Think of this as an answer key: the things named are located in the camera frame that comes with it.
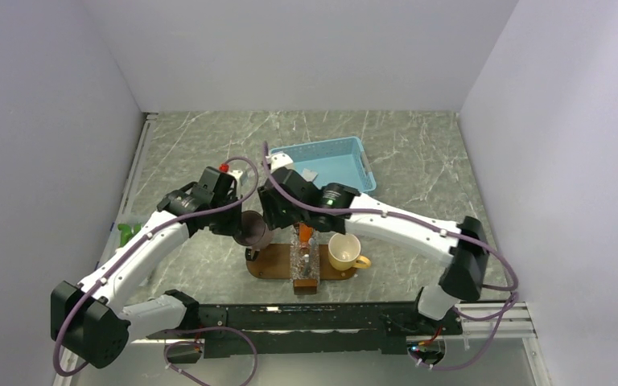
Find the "orange toothpaste tube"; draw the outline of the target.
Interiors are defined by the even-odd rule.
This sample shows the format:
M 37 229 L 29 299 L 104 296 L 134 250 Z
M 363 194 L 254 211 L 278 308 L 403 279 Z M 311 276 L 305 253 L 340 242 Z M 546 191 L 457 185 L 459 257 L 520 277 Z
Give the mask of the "orange toothpaste tube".
M 298 238 L 301 244 L 308 243 L 314 235 L 314 229 L 305 225 L 299 224 L 298 226 Z

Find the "purple mug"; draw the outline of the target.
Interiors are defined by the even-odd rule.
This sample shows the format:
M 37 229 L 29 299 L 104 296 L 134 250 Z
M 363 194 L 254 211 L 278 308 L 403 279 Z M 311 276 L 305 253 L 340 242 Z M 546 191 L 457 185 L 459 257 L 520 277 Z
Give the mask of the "purple mug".
M 256 211 L 244 211 L 241 213 L 240 227 L 233 239 L 245 247 L 245 259 L 257 260 L 260 252 L 267 248 L 274 237 L 264 221 L 262 214 Z

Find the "clear acrylic toothbrush holder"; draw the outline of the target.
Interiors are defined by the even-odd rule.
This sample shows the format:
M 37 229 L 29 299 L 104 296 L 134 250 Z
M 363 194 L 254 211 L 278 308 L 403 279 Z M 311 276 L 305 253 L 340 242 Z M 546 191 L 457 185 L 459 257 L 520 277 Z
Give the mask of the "clear acrylic toothbrush holder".
M 290 279 L 295 296 L 314 295 L 319 286 L 319 243 L 313 228 L 296 223 L 290 239 Z

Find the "yellow mug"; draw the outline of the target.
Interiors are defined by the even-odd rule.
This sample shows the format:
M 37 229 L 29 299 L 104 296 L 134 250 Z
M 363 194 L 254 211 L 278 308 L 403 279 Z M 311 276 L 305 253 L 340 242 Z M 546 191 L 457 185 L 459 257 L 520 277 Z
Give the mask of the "yellow mug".
M 372 262 L 361 254 L 361 242 L 353 234 L 336 233 L 328 242 L 329 263 L 339 271 L 368 269 Z

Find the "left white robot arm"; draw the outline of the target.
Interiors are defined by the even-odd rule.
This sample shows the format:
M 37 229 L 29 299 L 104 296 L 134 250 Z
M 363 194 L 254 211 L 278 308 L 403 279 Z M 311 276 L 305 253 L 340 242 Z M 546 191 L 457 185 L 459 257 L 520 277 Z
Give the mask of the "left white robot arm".
M 206 167 L 200 179 L 166 194 L 137 235 L 76 284 L 62 281 L 51 293 L 54 363 L 62 349 L 104 368 L 136 339 L 171 330 L 180 338 L 200 326 L 200 304 L 170 289 L 150 301 L 128 305 L 134 291 L 172 251 L 198 231 L 234 236 L 241 223 L 243 170 Z

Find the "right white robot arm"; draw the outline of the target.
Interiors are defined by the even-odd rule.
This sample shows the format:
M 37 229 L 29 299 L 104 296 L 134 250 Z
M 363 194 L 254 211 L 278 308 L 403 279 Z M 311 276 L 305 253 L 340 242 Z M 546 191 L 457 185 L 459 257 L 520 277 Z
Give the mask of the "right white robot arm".
M 367 236 L 437 260 L 439 281 L 421 289 L 411 312 L 414 329 L 430 334 L 459 302 L 480 299 L 488 265 L 483 224 L 436 220 L 382 203 L 340 183 L 318 188 L 298 172 L 281 167 L 257 189 L 269 228 L 301 223 L 319 232 Z

